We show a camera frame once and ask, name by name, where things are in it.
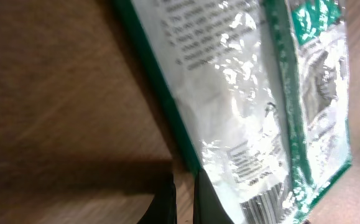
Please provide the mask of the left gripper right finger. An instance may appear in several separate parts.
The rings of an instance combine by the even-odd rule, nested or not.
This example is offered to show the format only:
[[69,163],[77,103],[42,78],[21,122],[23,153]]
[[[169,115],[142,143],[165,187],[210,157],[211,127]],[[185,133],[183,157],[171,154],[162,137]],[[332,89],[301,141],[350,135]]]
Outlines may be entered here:
[[204,169],[195,177],[193,224],[233,224]]

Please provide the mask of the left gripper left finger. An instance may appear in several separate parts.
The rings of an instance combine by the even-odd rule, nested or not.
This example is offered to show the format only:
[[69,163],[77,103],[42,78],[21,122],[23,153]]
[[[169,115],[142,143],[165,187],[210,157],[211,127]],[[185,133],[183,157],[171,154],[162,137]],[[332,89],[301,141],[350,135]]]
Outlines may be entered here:
[[137,224],[177,224],[176,193],[173,174],[168,174]]

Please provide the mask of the green packaged item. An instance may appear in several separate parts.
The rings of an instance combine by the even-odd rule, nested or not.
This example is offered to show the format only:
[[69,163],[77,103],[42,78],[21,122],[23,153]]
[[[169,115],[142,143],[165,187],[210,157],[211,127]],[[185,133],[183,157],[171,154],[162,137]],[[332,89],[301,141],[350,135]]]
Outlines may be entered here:
[[189,170],[233,223],[305,223],[351,167],[345,3],[114,1]]

